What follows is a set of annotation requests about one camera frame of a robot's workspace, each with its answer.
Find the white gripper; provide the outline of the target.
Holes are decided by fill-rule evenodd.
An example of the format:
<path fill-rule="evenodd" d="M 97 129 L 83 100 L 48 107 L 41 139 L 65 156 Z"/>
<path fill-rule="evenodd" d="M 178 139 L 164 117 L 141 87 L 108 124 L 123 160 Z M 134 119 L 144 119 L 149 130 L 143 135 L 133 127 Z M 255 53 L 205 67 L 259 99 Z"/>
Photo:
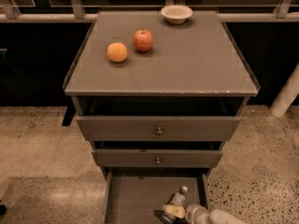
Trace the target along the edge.
<path fill-rule="evenodd" d="M 167 216 L 186 219 L 188 224 L 211 224 L 209 211 L 202 205 L 193 203 L 186 210 L 183 206 L 165 204 L 163 210 Z"/>

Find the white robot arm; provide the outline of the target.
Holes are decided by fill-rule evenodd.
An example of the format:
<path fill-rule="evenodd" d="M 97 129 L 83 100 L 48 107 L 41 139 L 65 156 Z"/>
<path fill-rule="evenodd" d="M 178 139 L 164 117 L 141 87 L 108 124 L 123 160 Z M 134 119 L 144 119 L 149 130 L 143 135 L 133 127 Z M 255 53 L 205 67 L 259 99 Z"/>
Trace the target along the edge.
<path fill-rule="evenodd" d="M 220 210 L 207 210 L 199 204 L 191 204 L 187 208 L 173 204 L 165 204 L 163 210 L 172 216 L 185 218 L 188 224 L 246 224 L 241 219 Z"/>

